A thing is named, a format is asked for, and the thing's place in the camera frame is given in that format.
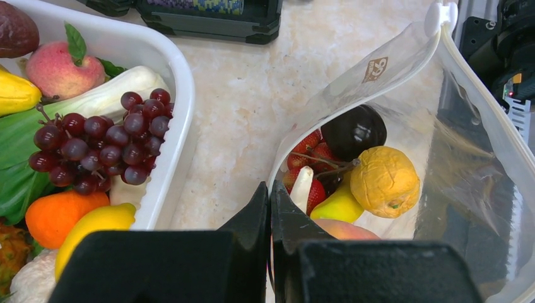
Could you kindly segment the dark purple passion fruit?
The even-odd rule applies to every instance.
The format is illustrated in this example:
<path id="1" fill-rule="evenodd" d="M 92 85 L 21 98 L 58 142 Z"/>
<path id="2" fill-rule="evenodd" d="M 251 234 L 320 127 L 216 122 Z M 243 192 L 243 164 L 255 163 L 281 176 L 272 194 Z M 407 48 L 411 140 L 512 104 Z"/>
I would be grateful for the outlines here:
<path id="1" fill-rule="evenodd" d="M 36 23 L 22 10 L 1 1 L 1 58 L 17 58 L 40 45 Z"/>

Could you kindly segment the green leafy vegetable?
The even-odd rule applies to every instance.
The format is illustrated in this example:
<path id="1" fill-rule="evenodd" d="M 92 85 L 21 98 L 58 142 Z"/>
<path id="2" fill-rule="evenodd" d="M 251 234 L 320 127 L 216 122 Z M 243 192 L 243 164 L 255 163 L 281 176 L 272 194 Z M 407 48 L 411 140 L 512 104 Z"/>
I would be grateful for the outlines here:
<path id="1" fill-rule="evenodd" d="M 44 106 L 51 118 L 79 113 L 84 117 L 106 116 L 121 120 L 125 109 L 118 100 L 62 101 Z M 28 159 L 38 151 L 34 145 L 35 132 L 42 127 L 43 115 L 36 109 L 1 118 L 1 217 L 8 225 L 19 223 L 31 203 L 50 193 L 54 185 L 48 174 L 30 168 Z"/>

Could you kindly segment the pink apple with leaf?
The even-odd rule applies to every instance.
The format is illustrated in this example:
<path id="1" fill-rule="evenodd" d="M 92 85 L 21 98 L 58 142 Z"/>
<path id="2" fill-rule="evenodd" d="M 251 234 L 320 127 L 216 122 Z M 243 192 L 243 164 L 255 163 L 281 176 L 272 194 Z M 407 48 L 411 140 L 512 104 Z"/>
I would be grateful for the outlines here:
<path id="1" fill-rule="evenodd" d="M 64 28 L 66 40 L 41 45 L 26 63 L 28 79 L 53 100 L 77 97 L 105 82 L 104 66 L 87 54 L 80 32 L 67 22 Z"/>

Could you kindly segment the yellow lemon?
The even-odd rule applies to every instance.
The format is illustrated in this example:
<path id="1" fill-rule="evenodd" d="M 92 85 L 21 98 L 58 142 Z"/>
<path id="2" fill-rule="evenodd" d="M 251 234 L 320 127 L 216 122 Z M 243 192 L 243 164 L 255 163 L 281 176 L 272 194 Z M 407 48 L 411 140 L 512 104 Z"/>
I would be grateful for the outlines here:
<path id="1" fill-rule="evenodd" d="M 59 281 L 64 267 L 78 244 L 90 233 L 103 230 L 129 230 L 135 220 L 136 207 L 130 203 L 95 208 L 84 215 L 70 230 L 59 248 L 55 263 L 55 280 Z"/>

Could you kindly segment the purple grape bunch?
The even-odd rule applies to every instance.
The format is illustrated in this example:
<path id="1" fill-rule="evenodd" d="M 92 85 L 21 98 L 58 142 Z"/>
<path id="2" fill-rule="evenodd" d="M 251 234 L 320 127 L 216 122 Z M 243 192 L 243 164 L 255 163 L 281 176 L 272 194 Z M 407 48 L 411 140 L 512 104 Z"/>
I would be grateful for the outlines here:
<path id="1" fill-rule="evenodd" d="M 112 177 L 128 185 L 147 181 L 156 167 L 173 114 L 170 93 L 154 89 L 147 99 L 135 92 L 121 96 L 120 122 L 78 113 L 46 118 L 34 135 L 38 151 L 29 166 L 48 174 L 55 187 L 71 186 L 78 194 L 107 192 Z"/>

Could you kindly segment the white peeled banana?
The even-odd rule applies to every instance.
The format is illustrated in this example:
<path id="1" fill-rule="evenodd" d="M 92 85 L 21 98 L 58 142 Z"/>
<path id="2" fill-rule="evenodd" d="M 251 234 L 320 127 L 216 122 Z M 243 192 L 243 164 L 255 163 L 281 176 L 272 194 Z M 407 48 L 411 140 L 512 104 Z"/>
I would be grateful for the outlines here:
<path id="1" fill-rule="evenodd" d="M 313 180 L 314 171 L 309 166 L 304 166 L 300 169 L 290 193 L 292 202 L 304 213 L 307 213 L 307 203 Z"/>

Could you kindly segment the peach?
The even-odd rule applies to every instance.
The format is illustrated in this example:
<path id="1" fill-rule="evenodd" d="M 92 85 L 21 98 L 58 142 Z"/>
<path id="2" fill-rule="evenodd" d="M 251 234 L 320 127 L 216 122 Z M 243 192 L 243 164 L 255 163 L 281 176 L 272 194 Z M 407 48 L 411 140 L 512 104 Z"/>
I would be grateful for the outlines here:
<path id="1" fill-rule="evenodd" d="M 376 241 L 380 237 L 375 233 L 355 226 L 351 223 L 331 220 L 331 219 L 313 219 L 313 221 L 329 235 L 342 241 Z"/>

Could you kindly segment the yellow wrinkled fruit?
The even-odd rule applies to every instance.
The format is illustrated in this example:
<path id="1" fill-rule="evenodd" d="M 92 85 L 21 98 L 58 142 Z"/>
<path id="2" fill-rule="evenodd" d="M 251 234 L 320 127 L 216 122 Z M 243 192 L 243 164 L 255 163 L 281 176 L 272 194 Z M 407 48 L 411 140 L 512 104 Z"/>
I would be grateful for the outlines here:
<path id="1" fill-rule="evenodd" d="M 420 199 L 421 181 L 401 150 L 376 146 L 363 151 L 351 171 L 350 190 L 362 208 L 382 218 L 397 218 Z"/>

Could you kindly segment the dark purple plum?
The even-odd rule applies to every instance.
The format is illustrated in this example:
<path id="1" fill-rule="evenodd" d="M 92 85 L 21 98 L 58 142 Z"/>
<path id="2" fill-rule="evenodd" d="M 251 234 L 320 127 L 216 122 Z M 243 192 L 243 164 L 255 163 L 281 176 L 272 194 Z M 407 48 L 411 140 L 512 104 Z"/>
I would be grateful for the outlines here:
<path id="1" fill-rule="evenodd" d="M 387 128 L 381 116 L 369 105 L 360 105 L 321 126 L 320 131 L 332 154 L 350 161 L 365 150 L 382 146 Z"/>

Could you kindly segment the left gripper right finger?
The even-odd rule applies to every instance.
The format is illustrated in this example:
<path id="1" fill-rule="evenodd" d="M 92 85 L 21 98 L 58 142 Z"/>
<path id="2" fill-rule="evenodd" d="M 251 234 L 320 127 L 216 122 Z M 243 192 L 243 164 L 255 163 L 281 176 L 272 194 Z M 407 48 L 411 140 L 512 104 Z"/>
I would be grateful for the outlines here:
<path id="1" fill-rule="evenodd" d="M 276 302 L 481 302 L 450 246 L 430 241 L 341 241 L 290 199 L 271 194 Z"/>

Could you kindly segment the white cauliflower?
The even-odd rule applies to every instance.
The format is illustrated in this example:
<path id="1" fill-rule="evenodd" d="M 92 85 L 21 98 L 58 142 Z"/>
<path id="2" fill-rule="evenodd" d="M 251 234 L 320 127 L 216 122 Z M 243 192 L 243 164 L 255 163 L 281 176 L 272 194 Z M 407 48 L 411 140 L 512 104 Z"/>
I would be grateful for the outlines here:
<path id="1" fill-rule="evenodd" d="M 15 275 L 11 282 L 11 303 L 46 303 L 56 285 L 54 270 L 57 250 L 44 249 Z"/>

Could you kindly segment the white bok choy stalk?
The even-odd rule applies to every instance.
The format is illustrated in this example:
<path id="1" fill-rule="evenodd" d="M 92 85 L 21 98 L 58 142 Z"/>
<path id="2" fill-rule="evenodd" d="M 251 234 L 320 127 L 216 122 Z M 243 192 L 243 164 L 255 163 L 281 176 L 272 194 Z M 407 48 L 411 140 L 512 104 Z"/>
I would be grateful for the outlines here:
<path id="1" fill-rule="evenodd" d="M 121 96 L 126 92 L 136 92 L 147 99 L 156 88 L 169 89 L 163 78 L 146 66 L 136 66 L 121 73 L 108 82 L 77 97 L 48 104 L 44 110 L 51 117 L 58 113 L 79 113 L 84 117 L 107 116 L 118 121 L 124 114 Z"/>

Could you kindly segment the black poker chip case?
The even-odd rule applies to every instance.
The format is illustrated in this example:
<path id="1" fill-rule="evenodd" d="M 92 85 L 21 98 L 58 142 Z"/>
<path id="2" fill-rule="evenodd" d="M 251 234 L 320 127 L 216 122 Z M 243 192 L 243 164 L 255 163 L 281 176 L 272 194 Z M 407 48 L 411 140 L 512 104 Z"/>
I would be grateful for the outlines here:
<path id="1" fill-rule="evenodd" d="M 165 35 L 266 45 L 279 35 L 281 1 L 82 1 L 106 16 L 135 9 Z"/>

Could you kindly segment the clear zip top bag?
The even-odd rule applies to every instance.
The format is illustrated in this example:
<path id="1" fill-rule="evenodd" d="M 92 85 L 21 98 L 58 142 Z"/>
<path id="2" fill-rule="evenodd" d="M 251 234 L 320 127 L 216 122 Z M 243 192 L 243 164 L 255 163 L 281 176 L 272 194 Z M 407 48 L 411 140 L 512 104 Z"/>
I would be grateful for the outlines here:
<path id="1" fill-rule="evenodd" d="M 268 183 L 291 149 L 359 105 L 383 119 L 386 145 L 420 179 L 419 202 L 400 217 L 364 213 L 356 224 L 385 239 L 439 240 L 467 263 L 485 302 L 534 301 L 534 155 L 529 117 L 504 113 L 451 34 L 457 4 L 434 1 L 423 21 L 364 57 L 291 118 Z"/>

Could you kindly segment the pineapple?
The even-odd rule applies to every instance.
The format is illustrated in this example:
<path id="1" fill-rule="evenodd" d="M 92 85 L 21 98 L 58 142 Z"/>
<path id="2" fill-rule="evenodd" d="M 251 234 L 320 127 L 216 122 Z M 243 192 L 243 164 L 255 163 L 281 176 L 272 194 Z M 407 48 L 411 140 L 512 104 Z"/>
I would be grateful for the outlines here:
<path id="1" fill-rule="evenodd" d="M 1 219 L 1 298 L 9 294 L 12 279 L 25 266 L 33 249 L 26 234 L 26 230 L 5 225 Z"/>

